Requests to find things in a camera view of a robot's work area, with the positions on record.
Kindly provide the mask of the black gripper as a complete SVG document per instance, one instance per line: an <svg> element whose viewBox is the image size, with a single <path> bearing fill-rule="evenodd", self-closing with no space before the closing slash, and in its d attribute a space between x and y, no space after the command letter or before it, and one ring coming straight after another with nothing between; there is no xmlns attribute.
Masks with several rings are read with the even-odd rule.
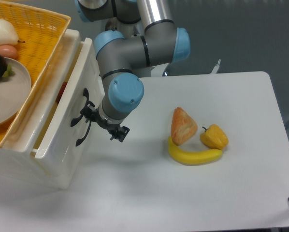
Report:
<svg viewBox="0 0 289 232"><path fill-rule="evenodd" d="M121 127L121 120L110 118L103 110L102 106L98 108L91 101L88 101L80 111L80 119L85 118L86 121L96 122L101 128L107 130L111 138L110 140L118 140L123 142L128 135L130 129L128 127Z"/></svg>

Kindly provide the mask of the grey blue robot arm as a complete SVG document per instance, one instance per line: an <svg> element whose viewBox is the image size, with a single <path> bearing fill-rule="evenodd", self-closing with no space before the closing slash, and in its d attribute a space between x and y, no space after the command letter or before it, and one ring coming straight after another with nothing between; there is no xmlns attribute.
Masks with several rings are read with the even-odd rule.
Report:
<svg viewBox="0 0 289 232"><path fill-rule="evenodd" d="M107 130L112 139L123 141L129 128L124 119L140 104L144 86L134 71L185 60L190 55L190 38L175 26L165 0L77 0L84 21L116 18L125 25L142 23L142 34L126 38L120 29L100 33L94 40L96 60L105 95L99 106L86 101L75 126L82 118Z"/></svg>

